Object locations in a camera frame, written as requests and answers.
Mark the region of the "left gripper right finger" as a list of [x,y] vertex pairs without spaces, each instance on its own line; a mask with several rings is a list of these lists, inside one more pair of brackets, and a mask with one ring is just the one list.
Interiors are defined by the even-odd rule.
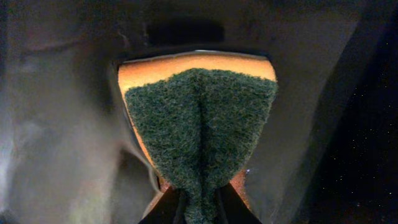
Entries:
[[262,224],[231,184],[217,189],[218,224]]

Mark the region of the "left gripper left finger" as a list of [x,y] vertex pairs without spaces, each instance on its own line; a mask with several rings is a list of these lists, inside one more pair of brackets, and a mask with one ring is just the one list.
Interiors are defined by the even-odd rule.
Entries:
[[139,224],[186,224],[187,193],[169,187]]

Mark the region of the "yellow green scrub sponge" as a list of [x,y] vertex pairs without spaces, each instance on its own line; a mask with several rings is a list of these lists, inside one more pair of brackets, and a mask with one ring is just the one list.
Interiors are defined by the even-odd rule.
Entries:
[[217,223],[217,189],[228,184],[247,206],[243,169],[278,89],[268,58],[189,52],[140,59],[120,66],[118,83],[164,193],[187,193],[187,223]]

